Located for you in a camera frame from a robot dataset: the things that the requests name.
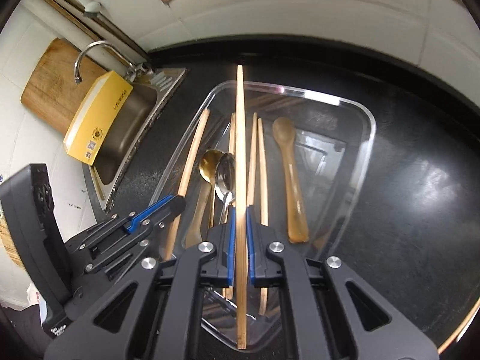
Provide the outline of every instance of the metal screw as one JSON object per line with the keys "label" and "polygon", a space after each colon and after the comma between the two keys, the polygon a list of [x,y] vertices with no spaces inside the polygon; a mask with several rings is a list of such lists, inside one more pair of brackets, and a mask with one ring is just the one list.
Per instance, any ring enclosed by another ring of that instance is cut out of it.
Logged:
{"label": "metal screw", "polygon": [[157,261],[152,257],[146,257],[142,260],[142,267],[145,269],[152,269],[157,265]]}
{"label": "metal screw", "polygon": [[198,244],[198,250],[203,253],[208,253],[213,250],[213,243],[205,241]]}
{"label": "metal screw", "polygon": [[329,258],[327,258],[327,265],[330,268],[340,268],[340,266],[342,265],[342,260],[340,260],[337,256],[330,256]]}
{"label": "metal screw", "polygon": [[268,245],[268,249],[270,249],[273,253],[280,253],[285,249],[285,245],[281,242],[275,241]]}

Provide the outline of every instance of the black countertop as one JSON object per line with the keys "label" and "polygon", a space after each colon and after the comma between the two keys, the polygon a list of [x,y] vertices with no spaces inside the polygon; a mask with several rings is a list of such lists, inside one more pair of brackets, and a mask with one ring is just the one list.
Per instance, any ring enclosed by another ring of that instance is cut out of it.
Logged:
{"label": "black countertop", "polygon": [[[328,64],[244,58],[245,80],[355,100],[374,115],[377,133],[364,185],[335,251],[437,346],[480,295],[480,144],[451,112],[395,85]],[[166,165],[208,92],[235,77],[236,63],[183,59],[188,75],[141,143],[109,213],[148,206]],[[105,216],[86,178],[97,220]],[[199,358],[236,353],[202,334]],[[276,339],[243,359],[282,353]]]}

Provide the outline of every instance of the cutting board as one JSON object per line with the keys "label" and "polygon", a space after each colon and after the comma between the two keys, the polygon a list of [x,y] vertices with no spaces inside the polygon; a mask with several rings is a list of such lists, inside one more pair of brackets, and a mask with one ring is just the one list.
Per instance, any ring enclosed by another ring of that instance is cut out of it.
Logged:
{"label": "cutting board", "polygon": [[21,102],[63,136],[93,82],[106,71],[88,57],[82,59],[83,82],[75,84],[74,62],[79,51],[55,39],[28,80]]}

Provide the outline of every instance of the stainless steel sink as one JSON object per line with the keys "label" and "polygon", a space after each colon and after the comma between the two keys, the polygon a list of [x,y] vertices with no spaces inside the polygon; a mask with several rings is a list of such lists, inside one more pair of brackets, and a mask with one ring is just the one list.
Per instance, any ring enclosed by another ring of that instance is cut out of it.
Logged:
{"label": "stainless steel sink", "polygon": [[163,69],[148,83],[133,83],[133,90],[107,133],[90,175],[98,201],[107,212],[123,174],[142,137],[159,116],[168,98],[182,81],[186,70]]}

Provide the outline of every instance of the clear plastic box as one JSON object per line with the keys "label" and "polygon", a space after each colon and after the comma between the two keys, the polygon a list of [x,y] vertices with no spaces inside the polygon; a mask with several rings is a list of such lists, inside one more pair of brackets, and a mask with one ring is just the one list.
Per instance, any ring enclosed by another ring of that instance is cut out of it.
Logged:
{"label": "clear plastic box", "polygon": [[[283,234],[288,242],[285,176],[280,149],[272,135],[272,123],[278,117],[289,118],[296,128],[295,159],[309,226],[310,240],[292,244],[302,255],[323,259],[331,252],[348,223],[368,167],[375,137],[375,120],[363,105],[326,93],[282,85],[245,82],[247,166],[253,113],[263,120],[267,162],[269,226]],[[183,166],[201,112],[210,109],[186,195],[187,207],[181,216],[174,255],[184,249],[184,238],[193,217],[200,185],[203,181],[198,162],[208,149],[228,151],[230,119],[235,111],[236,81],[217,85],[208,94],[191,121],[172,155],[151,204],[161,197],[177,192]],[[257,160],[255,211],[260,218],[259,162]],[[215,224],[218,223],[221,202],[215,202]],[[208,207],[202,222],[205,239]],[[166,244],[166,234],[160,237],[160,253]],[[265,315],[258,314],[260,289],[249,286],[247,306],[248,351],[266,345],[281,328],[278,292],[268,291]],[[205,291],[202,325],[225,344],[236,347],[235,298],[222,296],[221,289]]]}

